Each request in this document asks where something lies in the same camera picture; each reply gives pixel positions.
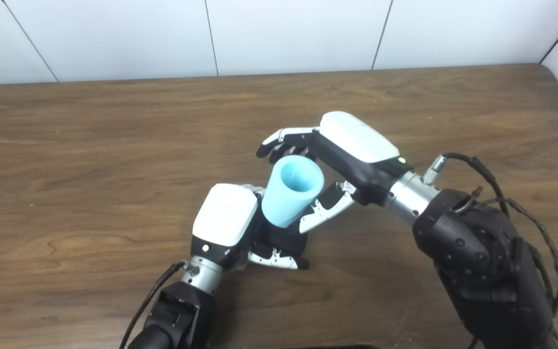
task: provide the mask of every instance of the blue cup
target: blue cup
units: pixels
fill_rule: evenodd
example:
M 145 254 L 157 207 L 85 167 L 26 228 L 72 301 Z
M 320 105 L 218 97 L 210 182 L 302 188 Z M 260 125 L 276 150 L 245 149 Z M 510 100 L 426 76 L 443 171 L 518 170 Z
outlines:
M 301 217 L 324 187 L 314 161 L 301 155 L 281 158 L 273 167 L 262 199 L 262 212 L 273 225 L 285 228 Z

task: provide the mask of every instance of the wall seam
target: wall seam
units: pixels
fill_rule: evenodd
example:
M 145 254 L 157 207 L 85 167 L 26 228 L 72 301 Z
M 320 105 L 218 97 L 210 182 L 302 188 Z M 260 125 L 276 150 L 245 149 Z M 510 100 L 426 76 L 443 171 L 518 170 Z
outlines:
M 46 68 L 49 70 L 51 75 L 53 75 L 53 79 L 55 79 L 56 82 L 60 82 L 60 80 L 55 76 L 55 73 L 53 73 L 53 69 L 51 69 L 51 67 L 48 65 L 48 63 L 44 59 L 44 57 L 42 57 L 42 53 L 40 53 L 40 51 L 38 51 L 38 48 L 36 47 L 36 45 L 33 43 L 33 41 L 31 41 L 31 38 L 29 38 L 29 35 L 27 35 L 27 32 L 25 31 L 23 26 L 20 24 L 20 22 L 18 21 L 18 18 L 14 15 L 14 13 L 12 12 L 12 9 L 8 6 L 7 2 L 5 2 L 5 0 L 1 0 L 1 2 L 3 2 L 4 5 L 6 5 L 6 8 L 8 9 L 9 13 L 12 15 L 12 18 L 14 18 L 14 20 L 16 21 L 16 24 L 18 24 L 18 27 L 23 31 L 23 34 L 25 34 L 25 37 L 27 38 L 27 40 L 29 40 L 29 43 L 31 44 L 31 46 L 33 46 L 33 49 L 36 50 L 36 53 L 38 53 L 38 56 L 40 57 L 42 62 L 45 64 Z

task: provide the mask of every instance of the cable connector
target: cable connector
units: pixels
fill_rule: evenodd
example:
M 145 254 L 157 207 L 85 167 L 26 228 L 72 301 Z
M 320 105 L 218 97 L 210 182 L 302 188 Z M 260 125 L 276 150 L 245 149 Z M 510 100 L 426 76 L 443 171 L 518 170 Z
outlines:
M 423 177 L 421 177 L 421 182 L 428 186 L 434 184 L 434 181 L 436 181 L 438 174 L 443 170 L 443 167 L 445 167 L 446 161 L 446 157 L 444 157 L 443 155 L 438 155 L 438 157 L 436 157 L 434 162 L 432 162 L 432 164 L 430 165 L 430 168 L 428 168 Z

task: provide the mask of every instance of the silver connector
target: silver connector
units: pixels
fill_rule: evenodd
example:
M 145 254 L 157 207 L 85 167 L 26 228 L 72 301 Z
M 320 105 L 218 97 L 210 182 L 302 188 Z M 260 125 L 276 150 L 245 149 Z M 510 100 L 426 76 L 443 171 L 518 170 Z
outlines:
M 418 174 L 407 172 L 391 186 L 385 206 L 412 226 L 438 193 Z
M 208 294 L 215 294 L 224 273 L 225 269 L 217 263 L 204 257 L 193 256 L 184 268 L 184 275 L 180 281 L 189 283 Z
M 443 167 L 445 167 L 446 161 L 446 157 L 438 155 L 430 165 L 430 168 L 428 168 L 423 177 L 421 177 L 421 182 L 428 186 L 433 185 L 434 181 L 436 181 L 436 177 L 438 177 L 438 174 L 443 170 Z

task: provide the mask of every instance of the table surface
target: table surface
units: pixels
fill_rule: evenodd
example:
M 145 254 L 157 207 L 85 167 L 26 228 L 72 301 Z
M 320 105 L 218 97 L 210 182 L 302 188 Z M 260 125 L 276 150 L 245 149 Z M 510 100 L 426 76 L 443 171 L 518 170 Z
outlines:
M 441 152 L 479 156 L 558 246 L 558 83 L 536 64 L 0 86 L 0 349 L 117 347 L 157 277 L 188 258 L 209 188 L 265 185 L 259 143 L 332 110 L 379 130 L 419 173 Z M 452 163 L 438 185 L 485 184 Z M 310 233 L 304 256 L 308 271 L 226 276 L 211 347 L 469 343 L 389 210 L 350 207 Z

